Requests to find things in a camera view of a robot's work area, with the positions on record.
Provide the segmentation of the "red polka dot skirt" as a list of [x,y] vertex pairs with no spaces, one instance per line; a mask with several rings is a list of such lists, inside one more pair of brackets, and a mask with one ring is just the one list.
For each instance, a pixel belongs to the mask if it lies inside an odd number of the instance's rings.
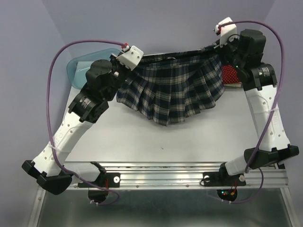
[[222,66],[223,73],[223,84],[224,85],[232,85],[232,84],[240,84],[240,80],[238,79],[237,71],[231,65],[223,65]]

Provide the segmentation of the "navy plaid skirt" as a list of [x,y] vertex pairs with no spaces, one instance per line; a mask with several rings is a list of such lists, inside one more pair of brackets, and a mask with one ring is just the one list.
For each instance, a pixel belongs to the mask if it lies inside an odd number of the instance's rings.
[[163,126],[214,108],[224,93],[215,47],[143,56],[118,90],[117,102]]

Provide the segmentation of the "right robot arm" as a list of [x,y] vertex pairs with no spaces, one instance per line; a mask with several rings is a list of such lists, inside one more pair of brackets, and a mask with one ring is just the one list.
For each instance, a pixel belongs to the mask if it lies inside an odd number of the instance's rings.
[[220,165],[217,172],[208,174],[208,182],[230,185],[245,172],[277,164],[299,154],[291,145],[284,130],[277,98],[279,94],[275,70],[262,61],[266,37],[257,30],[219,28],[218,53],[223,61],[237,72],[250,108],[258,136],[255,147],[248,148],[240,157]]

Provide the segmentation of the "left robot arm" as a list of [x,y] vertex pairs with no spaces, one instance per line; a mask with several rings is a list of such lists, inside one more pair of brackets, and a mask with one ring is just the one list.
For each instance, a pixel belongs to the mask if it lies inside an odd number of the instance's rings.
[[108,103],[114,99],[129,72],[114,54],[109,60],[91,64],[86,72],[87,82],[70,103],[57,132],[38,156],[22,164],[22,169],[35,178],[39,186],[58,195],[71,184],[81,183],[81,174],[88,177],[87,183],[105,185],[106,170],[100,164],[77,165],[73,170],[63,164],[79,139],[109,108]]

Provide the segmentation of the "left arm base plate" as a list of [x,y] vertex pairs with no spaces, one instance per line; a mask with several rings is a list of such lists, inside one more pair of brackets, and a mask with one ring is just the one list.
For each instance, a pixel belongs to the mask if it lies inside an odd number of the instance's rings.
[[87,180],[91,184],[102,187],[102,188],[119,188],[120,187],[121,174],[119,172],[84,173],[83,177],[85,180]]

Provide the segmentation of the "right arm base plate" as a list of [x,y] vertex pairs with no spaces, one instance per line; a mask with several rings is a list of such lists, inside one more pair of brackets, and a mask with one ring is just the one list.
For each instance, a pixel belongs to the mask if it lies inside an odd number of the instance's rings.
[[205,187],[246,186],[246,181],[243,174],[230,176],[219,172],[203,172],[199,184]]

